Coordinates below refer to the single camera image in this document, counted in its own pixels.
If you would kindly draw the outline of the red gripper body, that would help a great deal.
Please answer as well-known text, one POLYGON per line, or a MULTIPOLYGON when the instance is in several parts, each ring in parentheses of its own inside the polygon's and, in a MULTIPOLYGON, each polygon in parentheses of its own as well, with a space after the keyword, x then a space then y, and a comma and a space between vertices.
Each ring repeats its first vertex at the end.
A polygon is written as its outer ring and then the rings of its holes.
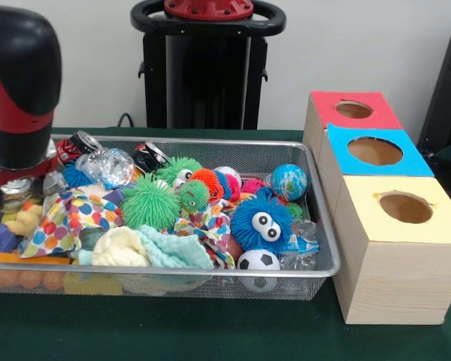
POLYGON ((10 170, 0 168, 0 187, 9 181, 22 179, 26 177, 41 177, 53 171, 57 167, 58 161, 56 157, 45 159, 43 162, 28 169, 10 170))

